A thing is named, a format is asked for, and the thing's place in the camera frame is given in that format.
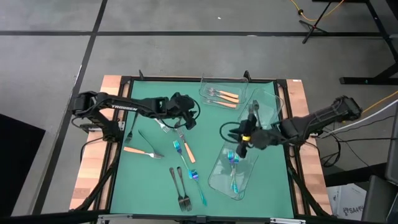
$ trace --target green table surface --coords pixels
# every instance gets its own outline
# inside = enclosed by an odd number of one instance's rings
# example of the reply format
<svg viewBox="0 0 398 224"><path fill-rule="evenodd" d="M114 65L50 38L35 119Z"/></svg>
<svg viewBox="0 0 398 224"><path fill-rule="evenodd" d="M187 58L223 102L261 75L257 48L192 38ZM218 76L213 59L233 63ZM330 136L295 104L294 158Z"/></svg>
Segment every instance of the green table surface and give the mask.
<svg viewBox="0 0 398 224"><path fill-rule="evenodd" d="M132 97L135 99L172 96L176 91L189 95L199 102L201 114L197 125L187 131L183 128L185 138L192 150L196 163L189 161L182 145L183 156L191 169L196 169L200 187L207 199L208 206L201 203L197 184L188 178L180 156L173 147L173 141L179 140L174 131L163 132L152 119L138 116L132 131L132 140L123 146L134 147L151 152L149 145L141 138L138 130L149 139L155 150L165 157L153 159L147 155L122 151L114 186L111 213L132 213L142 215L206 215L212 217L247 217L247 218L293 218L292 201L282 146L268 147L265 151L257 149L248 153L259 154L253 168L246 193L242 200L234 200L212 189L208 178L223 147L224 140L218 131L228 121L237 121L243 106L238 110L224 109L201 103L198 82L145 82L134 81ZM274 94L273 83L250 83L247 96L254 89L263 88ZM128 113L126 121L127 136L134 113ZM168 119L173 125L177 120ZM171 178L169 168L175 169L177 183L182 193L181 181L177 167L183 169L183 178L187 195L191 198L192 211L182 212L177 202L177 191Z"/></svg>

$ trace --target gray floor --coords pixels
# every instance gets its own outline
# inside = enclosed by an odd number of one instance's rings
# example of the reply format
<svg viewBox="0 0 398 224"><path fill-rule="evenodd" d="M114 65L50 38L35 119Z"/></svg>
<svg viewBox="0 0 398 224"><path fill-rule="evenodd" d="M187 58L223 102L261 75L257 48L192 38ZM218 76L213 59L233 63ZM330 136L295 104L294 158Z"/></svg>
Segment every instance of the gray floor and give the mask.
<svg viewBox="0 0 398 224"><path fill-rule="evenodd" d="M325 7L308 0L296 2L307 17L318 16ZM398 32L386 2L372 3L386 29ZM100 0L1 0L0 30L92 30L100 4ZM289 0L109 0L100 30L305 31L299 19ZM377 31L368 9L360 4L343 4L319 26L333 32ZM148 76L238 77L249 70L252 77L301 79L310 111L340 95L353 97L366 108L397 90L338 83L342 76L372 77L390 66L394 61L383 40L312 38L305 45L301 41L301 37L97 37L81 91L98 91L105 74L137 75L139 69ZM30 212L87 42L88 37L0 36L0 103L5 105L0 113L46 130L15 215ZM388 110L376 119L392 113ZM341 138L389 136L391 121ZM70 126L43 212L68 210L85 139L83 131ZM333 139L319 140L318 145L323 156L337 150ZM388 142L351 146L368 164L386 161ZM348 170L365 165L343 145L337 166Z"/></svg>

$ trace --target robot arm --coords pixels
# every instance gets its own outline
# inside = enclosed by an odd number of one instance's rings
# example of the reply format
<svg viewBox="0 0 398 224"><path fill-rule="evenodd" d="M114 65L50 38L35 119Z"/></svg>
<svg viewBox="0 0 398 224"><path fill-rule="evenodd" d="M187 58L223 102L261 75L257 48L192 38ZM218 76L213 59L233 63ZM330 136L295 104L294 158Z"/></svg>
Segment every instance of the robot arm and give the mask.
<svg viewBox="0 0 398 224"><path fill-rule="evenodd" d="M188 95L174 93L169 100L167 97L145 98L142 100L96 93L87 91L80 93L74 101L72 113L77 118L87 118L102 129L103 140L117 142L122 136L117 121L108 120L100 110L114 108L119 110L135 111L148 118L183 118L185 127L192 129L196 125L190 111L195 106L195 100Z"/></svg>
<svg viewBox="0 0 398 224"><path fill-rule="evenodd" d="M271 124L270 129L256 126L257 118L249 114L248 119L241 121L239 128L230 130L229 137L237 140L236 153L246 157L246 147L265 149L279 144L302 145L310 133L322 130L336 121L353 121L361 116L362 109L354 99L347 96L337 98L331 106L323 108L304 117L293 117Z"/></svg>

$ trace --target black stand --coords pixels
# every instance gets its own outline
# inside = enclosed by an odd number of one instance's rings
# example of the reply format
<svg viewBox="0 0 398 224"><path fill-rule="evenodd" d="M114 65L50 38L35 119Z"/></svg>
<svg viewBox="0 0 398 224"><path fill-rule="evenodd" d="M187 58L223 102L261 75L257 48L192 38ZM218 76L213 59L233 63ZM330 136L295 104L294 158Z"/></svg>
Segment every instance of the black stand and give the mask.
<svg viewBox="0 0 398 224"><path fill-rule="evenodd" d="M321 14L320 17L317 19L317 21L316 21L316 23L315 23L314 25L311 25L311 24L309 24L309 23L307 23L307 22L304 22L304 21L302 21L302 20L299 20L299 21L298 21L298 22L301 23L301 24L307 25L308 28L311 28L311 29L310 29L310 32L308 32L307 36L304 38L303 44L307 43L308 38L310 38L310 36L311 36L311 34L313 33L314 30L319 30L320 32L322 32L322 33L324 33L324 34L327 34L327 32L324 31L323 29L317 28L317 25L318 25L319 21L322 19L322 17L323 17L323 15L324 15L324 13L326 12L326 10L328 10L330 4L331 4L331 2L329 2L329 4L328 4L328 5L326 6L326 8L323 10L322 14Z"/></svg>

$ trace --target clear plastic container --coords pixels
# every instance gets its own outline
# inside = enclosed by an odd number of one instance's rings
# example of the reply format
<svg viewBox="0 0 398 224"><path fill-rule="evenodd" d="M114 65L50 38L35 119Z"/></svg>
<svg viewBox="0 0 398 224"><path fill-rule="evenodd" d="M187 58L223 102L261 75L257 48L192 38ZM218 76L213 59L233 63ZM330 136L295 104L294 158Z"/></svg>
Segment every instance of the clear plastic container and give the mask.
<svg viewBox="0 0 398 224"><path fill-rule="evenodd" d="M241 200L244 197L244 192L258 155L248 152L246 158L239 158L239 162L232 163L228 159L228 153L232 152L233 155L236 155L235 150L237 146L238 144L234 143L224 143L214 168L211 171L208 183L211 188L235 200Z"/></svg>
<svg viewBox="0 0 398 224"><path fill-rule="evenodd" d="M262 128L267 129L270 124L276 122L278 114L284 106L284 101L278 96L266 92L262 88L256 88L238 118L239 122L248 118L249 104L253 104L254 100L259 104L258 114L260 118L258 118L256 111L254 111L254 115L257 118L257 126L258 120L260 119Z"/></svg>
<svg viewBox="0 0 398 224"><path fill-rule="evenodd" d="M227 109L239 109L246 102L248 80L241 78L216 78L202 75L199 94L204 104Z"/></svg>

